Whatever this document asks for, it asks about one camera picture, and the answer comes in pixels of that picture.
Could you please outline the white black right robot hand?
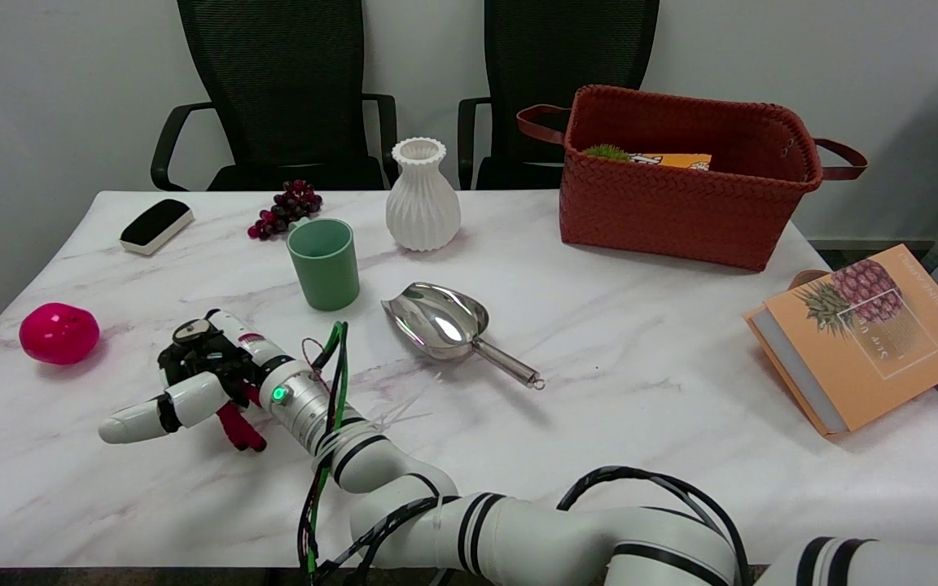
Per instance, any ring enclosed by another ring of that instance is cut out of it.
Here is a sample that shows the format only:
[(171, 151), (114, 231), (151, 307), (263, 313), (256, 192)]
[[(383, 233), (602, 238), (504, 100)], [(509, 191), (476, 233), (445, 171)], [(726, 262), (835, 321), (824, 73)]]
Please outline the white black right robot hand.
[(108, 416), (99, 426), (99, 438), (108, 444), (137, 443), (216, 417), (235, 448), (263, 452), (267, 441), (244, 410), (260, 407), (258, 393), (268, 362), (290, 359), (234, 315), (208, 311), (173, 331), (171, 344), (157, 356), (164, 390)]

